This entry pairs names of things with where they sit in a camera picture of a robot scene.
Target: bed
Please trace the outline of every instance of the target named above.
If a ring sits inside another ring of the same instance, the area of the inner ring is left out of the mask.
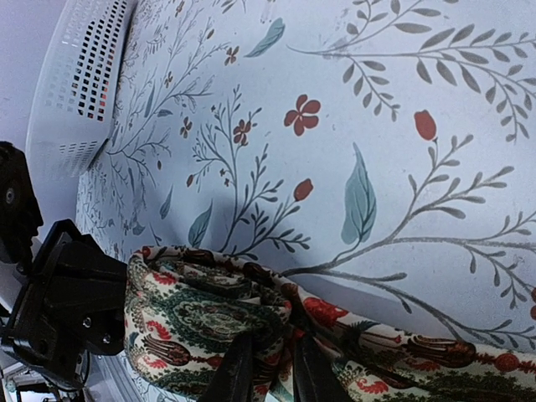
[[[120,260],[216,250],[389,325],[532,352],[535,13],[141,0],[76,222]]]

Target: floral tablecloth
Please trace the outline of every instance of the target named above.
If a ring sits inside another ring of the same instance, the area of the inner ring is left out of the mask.
[[[389,325],[532,352],[533,15],[524,0],[141,0],[77,224],[121,260],[220,251]]]

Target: screw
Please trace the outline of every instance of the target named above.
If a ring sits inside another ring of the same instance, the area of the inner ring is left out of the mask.
[[[15,200],[15,190],[13,190],[10,187],[10,188],[8,188],[8,191],[6,191],[6,203],[7,204],[13,204],[14,200]]]

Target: flower petal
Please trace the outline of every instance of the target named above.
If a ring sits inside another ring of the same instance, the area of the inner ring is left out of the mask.
[[[318,117],[316,116],[304,116],[303,126],[305,128],[315,128],[318,125]]]
[[[303,109],[301,110],[302,113],[318,113],[320,111],[320,102],[318,100],[310,100],[308,101],[305,106],[303,106]]]
[[[288,111],[285,116],[285,127],[291,125],[300,114],[297,111]]]
[[[303,104],[307,102],[307,95],[300,95],[298,96],[298,100],[296,101],[296,109],[298,111],[301,111],[302,110],[302,106]]]
[[[300,137],[301,135],[303,135],[304,132],[305,132],[305,127],[303,126],[303,120],[302,119],[296,120],[296,122],[294,123],[294,133]]]

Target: red tulip bud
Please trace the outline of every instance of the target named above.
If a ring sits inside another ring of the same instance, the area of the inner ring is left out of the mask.
[[[314,187],[312,186],[310,178],[302,181],[296,186],[296,189],[294,190],[294,199],[297,202],[303,201],[305,198],[309,196],[309,194],[311,193],[313,189]]]
[[[425,140],[433,141],[436,139],[436,122],[428,111],[418,111],[415,113],[415,126],[419,135]]]

